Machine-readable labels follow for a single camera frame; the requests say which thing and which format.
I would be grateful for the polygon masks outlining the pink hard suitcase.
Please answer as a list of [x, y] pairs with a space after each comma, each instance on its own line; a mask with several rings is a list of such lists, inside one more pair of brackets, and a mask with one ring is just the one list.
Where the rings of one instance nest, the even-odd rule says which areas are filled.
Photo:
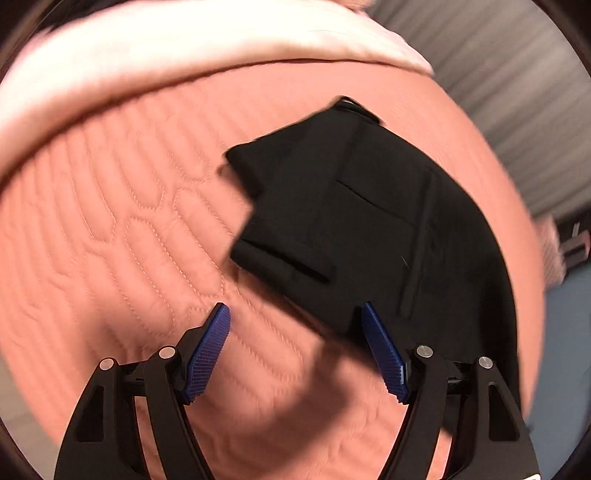
[[567, 268], [554, 217], [550, 214], [539, 217], [535, 227], [542, 252], [545, 287], [549, 290], [563, 283]]

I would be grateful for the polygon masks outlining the light pink folded blanket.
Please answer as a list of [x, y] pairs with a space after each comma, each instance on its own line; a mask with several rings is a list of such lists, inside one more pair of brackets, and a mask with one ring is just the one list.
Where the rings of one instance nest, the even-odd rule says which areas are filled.
[[280, 60], [382, 63], [431, 75], [361, 1], [126, 1], [74, 18], [38, 6], [1, 54], [1, 170], [93, 109], [181, 79]]

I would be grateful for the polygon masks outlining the black pants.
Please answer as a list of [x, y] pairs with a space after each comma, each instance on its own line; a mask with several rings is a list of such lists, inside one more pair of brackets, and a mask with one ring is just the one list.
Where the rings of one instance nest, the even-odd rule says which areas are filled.
[[493, 360], [520, 391], [516, 307], [485, 216], [434, 160], [342, 97], [225, 154], [253, 210], [231, 259], [365, 344], [373, 304], [442, 356]]

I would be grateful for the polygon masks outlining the grey pleated curtain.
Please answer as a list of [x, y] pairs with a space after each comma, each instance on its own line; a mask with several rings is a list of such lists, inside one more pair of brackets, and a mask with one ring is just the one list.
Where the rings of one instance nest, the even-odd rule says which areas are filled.
[[379, 1], [481, 130], [535, 215], [590, 202], [590, 77], [532, 1]]

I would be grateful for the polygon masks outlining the black hard suitcase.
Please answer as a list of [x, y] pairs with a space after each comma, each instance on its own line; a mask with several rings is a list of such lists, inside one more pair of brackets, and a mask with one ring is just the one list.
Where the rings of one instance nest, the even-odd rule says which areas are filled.
[[559, 250], [567, 272], [590, 262], [590, 211], [579, 212], [558, 223]]

